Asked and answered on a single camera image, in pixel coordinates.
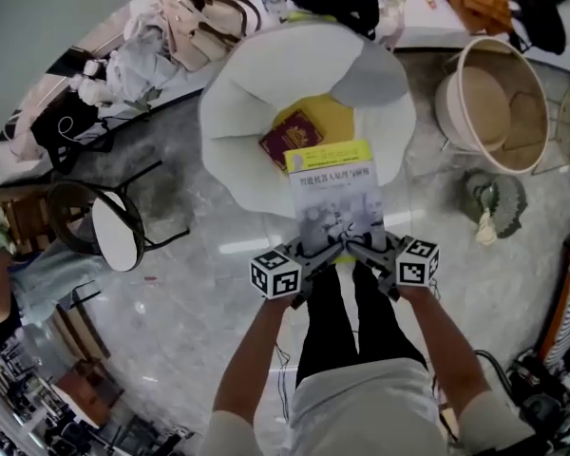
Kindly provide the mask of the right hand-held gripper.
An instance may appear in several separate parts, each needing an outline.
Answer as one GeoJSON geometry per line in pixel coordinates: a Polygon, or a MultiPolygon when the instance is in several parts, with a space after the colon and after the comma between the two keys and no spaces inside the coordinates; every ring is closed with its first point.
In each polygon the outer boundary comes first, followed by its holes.
{"type": "Polygon", "coordinates": [[[428,287],[440,262],[437,243],[409,236],[396,240],[386,252],[355,241],[347,242],[347,250],[357,261],[380,271],[378,289],[392,300],[399,298],[399,286],[428,287]]]}

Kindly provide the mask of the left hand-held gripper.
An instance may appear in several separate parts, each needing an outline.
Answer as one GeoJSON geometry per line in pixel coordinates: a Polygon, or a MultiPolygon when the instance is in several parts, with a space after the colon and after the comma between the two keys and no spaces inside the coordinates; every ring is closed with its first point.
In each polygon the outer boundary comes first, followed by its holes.
{"type": "Polygon", "coordinates": [[[267,300],[292,298],[298,309],[311,294],[311,276],[328,269],[345,251],[337,242],[314,256],[305,256],[298,239],[278,245],[250,260],[250,282],[267,300]]]}

